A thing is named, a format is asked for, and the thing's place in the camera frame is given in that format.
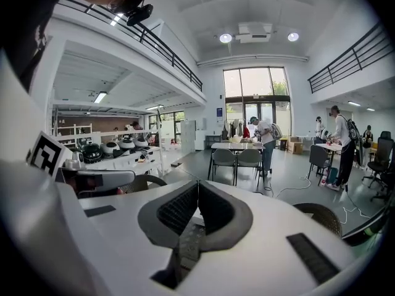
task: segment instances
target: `red object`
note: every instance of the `red object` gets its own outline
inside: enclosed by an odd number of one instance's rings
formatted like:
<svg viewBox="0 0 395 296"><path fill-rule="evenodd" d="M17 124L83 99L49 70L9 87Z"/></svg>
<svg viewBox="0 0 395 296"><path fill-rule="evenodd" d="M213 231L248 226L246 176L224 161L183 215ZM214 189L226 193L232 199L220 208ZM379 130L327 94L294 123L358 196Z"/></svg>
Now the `red object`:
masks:
<svg viewBox="0 0 395 296"><path fill-rule="evenodd" d="M249 138L249 130L247 126L245 126L243 129L243 138Z"/></svg>

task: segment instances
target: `round ceiling light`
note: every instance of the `round ceiling light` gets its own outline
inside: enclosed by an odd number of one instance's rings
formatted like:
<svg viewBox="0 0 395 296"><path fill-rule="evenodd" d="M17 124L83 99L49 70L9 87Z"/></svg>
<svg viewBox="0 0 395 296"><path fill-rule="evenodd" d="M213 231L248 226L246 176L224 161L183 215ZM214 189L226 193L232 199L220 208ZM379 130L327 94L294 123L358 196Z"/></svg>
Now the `round ceiling light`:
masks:
<svg viewBox="0 0 395 296"><path fill-rule="evenodd" d="M220 36L220 41L223 43L229 43L232 40L232 35L225 33Z"/></svg>
<svg viewBox="0 0 395 296"><path fill-rule="evenodd" d="M290 33L288 35L288 41L295 42L299 39L299 34L297 33Z"/></svg>

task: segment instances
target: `black metal railing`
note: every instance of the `black metal railing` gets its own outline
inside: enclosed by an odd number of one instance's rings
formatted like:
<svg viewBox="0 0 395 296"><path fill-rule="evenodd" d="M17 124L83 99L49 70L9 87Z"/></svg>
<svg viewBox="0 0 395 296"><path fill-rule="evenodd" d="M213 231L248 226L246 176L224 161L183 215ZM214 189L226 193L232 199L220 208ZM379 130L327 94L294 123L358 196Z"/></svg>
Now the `black metal railing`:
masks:
<svg viewBox="0 0 395 296"><path fill-rule="evenodd" d="M87 4L84 0L60 0L58 2L61 6L66 6L74 10L86 13L92 17L106 22L110 25L117 14L112 13L109 9L97 6L94 4ZM202 82L200 79L192 72L192 70L149 28L141 23L128 27L126 25L125 17L121 17L118 22L114 25L120 31L124 32L128 36L139 41L141 44L155 52L161 58L165 59L170 65L172 65L176 70L184 74L190 82L195 84L200 91L202 91Z"/></svg>
<svg viewBox="0 0 395 296"><path fill-rule="evenodd" d="M384 27L377 23L358 42L308 79L311 93L368 67L393 51L393 44Z"/></svg>

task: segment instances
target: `large window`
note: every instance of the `large window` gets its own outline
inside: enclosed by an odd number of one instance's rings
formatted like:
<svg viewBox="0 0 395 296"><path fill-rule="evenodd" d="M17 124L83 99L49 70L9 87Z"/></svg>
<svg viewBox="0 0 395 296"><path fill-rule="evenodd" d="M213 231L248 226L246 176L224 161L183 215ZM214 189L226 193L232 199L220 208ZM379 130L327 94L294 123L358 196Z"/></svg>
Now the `large window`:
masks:
<svg viewBox="0 0 395 296"><path fill-rule="evenodd" d="M165 113L160 116L162 122L162 138L172 139L177 144L181 144L181 121L185 119L184 112ZM156 130L156 115L149 117L149 129Z"/></svg>
<svg viewBox="0 0 395 296"><path fill-rule="evenodd" d="M291 100L284 68L257 67L225 70L227 122L242 120L248 125L256 116L276 123L284 136L291 134Z"/></svg>

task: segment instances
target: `black office chair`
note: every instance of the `black office chair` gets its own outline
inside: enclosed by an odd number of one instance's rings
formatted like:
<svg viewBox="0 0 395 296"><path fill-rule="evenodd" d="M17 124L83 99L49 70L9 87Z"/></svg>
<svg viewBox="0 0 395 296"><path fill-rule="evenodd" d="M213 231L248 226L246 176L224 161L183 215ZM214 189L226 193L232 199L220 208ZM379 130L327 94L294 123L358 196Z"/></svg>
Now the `black office chair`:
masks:
<svg viewBox="0 0 395 296"><path fill-rule="evenodd" d="M320 175L320 179L318 180L318 185L320 185L321 178L324 173L324 169L328 168L330 166L329 162L327 161L328 159L328 154L326 153L326 150L323 147L316 146L316 145L311 145L310 147L310 170L309 170L309 175L307 179L310 178L310 172L313 169L313 167L316 165L317 166L317 175Z"/></svg>
<svg viewBox="0 0 395 296"><path fill-rule="evenodd" d="M388 169L380 175L381 182L386 186L387 190L385 194L376 193L376 196L373 196L370 201L373 199L383 199L385 202L388 201L391 192L394 190L395 186L395 144L393 144L393 155L391 157L391 164Z"/></svg>
<svg viewBox="0 0 395 296"><path fill-rule="evenodd" d="M389 131L383 131L380 138L377 140L377 152L374 161L368 162L368 167L373 170L372 175L364 176L364 179L371 179L372 182L369 184L369 188L373 182L378 182L383 190L385 185L382 184L381 179L377 178L377 175L384 173L388 169L389 155L394 145L394 141L390 138L391 133Z"/></svg>

